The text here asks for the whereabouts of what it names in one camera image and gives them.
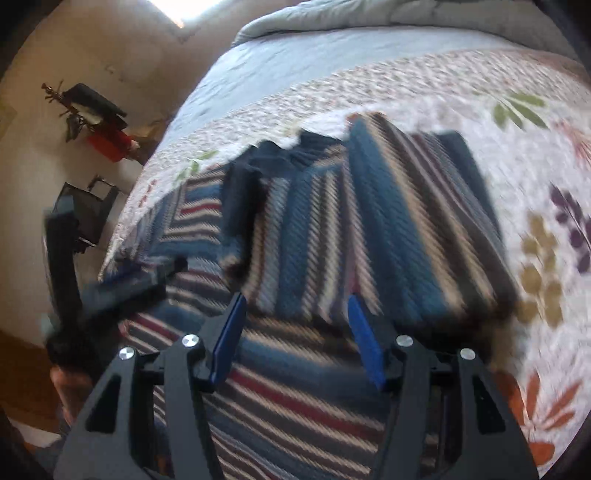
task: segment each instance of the leaf pattern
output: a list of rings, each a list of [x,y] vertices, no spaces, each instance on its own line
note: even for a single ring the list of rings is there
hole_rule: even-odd
[[[558,417],[549,427],[546,427],[544,431],[559,429],[561,426],[566,425],[571,418],[574,417],[573,411],[568,411],[567,413],[562,414]]]
[[[530,451],[536,466],[541,466],[552,460],[554,445],[546,442],[530,442]]]
[[[579,164],[586,169],[591,168],[591,138],[566,120],[555,122],[553,127],[563,132],[570,140],[574,156],[579,161]]]
[[[591,267],[591,216],[585,216],[581,204],[570,192],[563,192],[556,185],[550,186],[550,200],[558,207],[556,221],[569,229],[570,246],[579,253],[578,272],[588,273]]]
[[[560,191],[554,193],[554,198],[558,203],[568,204]],[[516,316],[524,325],[541,318],[549,327],[555,329],[564,320],[560,305],[563,289],[556,276],[554,252],[558,241],[553,233],[546,231],[541,215],[530,212],[528,222],[530,232],[521,239],[521,251],[530,262],[522,267],[519,280],[521,288],[529,297],[518,303]]]
[[[574,385],[571,385],[567,388],[564,393],[554,402],[552,408],[546,415],[544,421],[550,420],[558,415],[564,408],[566,408],[574,399],[574,396],[579,391],[579,387],[581,386],[581,381],[576,382]]]
[[[525,300],[517,305],[517,319],[521,323],[531,323],[540,315],[538,303],[534,300]]]
[[[529,419],[534,418],[535,405],[538,401],[538,393],[540,392],[540,376],[538,372],[534,372],[527,384],[527,395],[525,402],[525,411]]]
[[[492,117],[496,125],[504,130],[507,119],[509,118],[518,128],[524,130],[524,120],[529,121],[539,128],[548,128],[546,122],[531,107],[543,108],[546,106],[545,101],[536,95],[528,93],[511,93],[509,96],[497,98]]]
[[[507,108],[507,115],[515,125],[523,130],[523,120],[511,108]]]
[[[548,128],[548,125],[540,118],[540,116],[535,113],[529,107],[516,102],[514,100],[509,100],[509,103],[513,106],[515,110],[517,110],[524,118],[527,118],[530,122],[532,122],[535,126],[540,128]]]
[[[537,413],[541,386],[540,375],[537,371],[534,371],[528,380],[525,403],[521,397],[519,384],[513,375],[504,371],[497,371],[495,372],[495,381],[527,439],[531,438],[531,433],[536,430],[547,432],[559,429],[565,426],[575,415],[573,411],[564,411],[564,409],[573,401],[581,385],[580,381],[565,390],[558,400],[554,402],[550,412],[542,422],[540,422],[540,415]],[[528,445],[536,466],[544,465],[552,460],[555,451],[554,444],[528,440]]]
[[[546,102],[535,95],[528,95],[526,93],[512,93],[511,97],[520,102],[529,103],[534,106],[546,106]]]
[[[198,155],[196,160],[192,160],[191,164],[187,168],[185,168],[181,173],[178,174],[176,182],[181,183],[186,178],[199,173],[201,170],[201,164],[199,162],[213,158],[218,152],[219,150],[208,150]]]
[[[526,265],[521,271],[521,286],[530,295],[540,293],[542,276],[532,264]]]
[[[513,412],[517,423],[523,426],[525,424],[523,416],[524,405],[517,380],[515,380],[513,375],[500,370],[495,372],[495,381],[499,391],[509,404],[509,408]]]
[[[492,111],[492,117],[495,120],[496,126],[498,126],[501,130],[504,130],[505,124],[507,123],[507,112],[505,107],[503,107],[500,103],[497,103]]]

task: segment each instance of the person's hand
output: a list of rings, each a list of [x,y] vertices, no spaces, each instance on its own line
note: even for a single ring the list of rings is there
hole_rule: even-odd
[[[90,377],[78,372],[65,371],[60,367],[53,367],[49,376],[60,396],[65,421],[70,426],[74,425],[76,417],[92,391]]]

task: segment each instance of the metal screw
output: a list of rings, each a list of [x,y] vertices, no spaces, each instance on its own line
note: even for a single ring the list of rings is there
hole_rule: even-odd
[[[414,342],[413,338],[408,335],[398,335],[396,337],[396,343],[399,344],[399,346],[411,346]]]
[[[131,357],[135,355],[135,350],[132,349],[130,346],[123,347],[119,350],[119,358],[122,360],[129,360]]]
[[[200,341],[201,341],[201,339],[197,335],[195,335],[194,333],[189,333],[188,335],[185,335],[183,337],[183,345],[187,348],[194,347]]]
[[[460,350],[460,356],[464,360],[474,360],[476,358],[476,354],[471,348],[462,348],[462,350]]]

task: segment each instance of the red object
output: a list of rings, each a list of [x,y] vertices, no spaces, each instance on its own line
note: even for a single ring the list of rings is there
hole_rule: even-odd
[[[109,124],[97,125],[86,141],[113,163],[121,161],[132,145],[131,137]]]

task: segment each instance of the wall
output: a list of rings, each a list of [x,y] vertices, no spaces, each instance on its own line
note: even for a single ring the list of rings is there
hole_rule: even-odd
[[[0,140],[0,329],[42,341],[37,319],[50,303],[41,223],[64,181],[84,186],[99,173],[130,190],[141,171],[129,161],[109,164],[83,141],[64,143],[63,109],[44,101],[41,84],[87,83],[141,125],[176,111],[243,25],[296,3],[223,0],[184,42],[147,0],[64,0],[35,29],[0,82],[0,98],[18,112]],[[85,280],[102,257],[91,249],[80,257]]]
[[[120,82],[67,35],[55,13],[35,29],[0,82],[0,98],[17,111],[0,140],[0,329],[36,344],[37,319],[50,308],[41,250],[44,209],[65,181],[84,186],[99,173],[128,191],[141,171],[128,160],[111,164],[80,139],[66,144],[65,121],[58,118],[64,109],[44,100],[41,84],[87,83],[127,111],[130,125],[162,115],[135,85]],[[95,251],[88,260],[100,263],[101,256]]]
[[[173,112],[209,67],[230,48],[238,30],[298,0],[222,0],[205,12],[184,42],[147,0],[66,0],[56,12],[67,32]]]

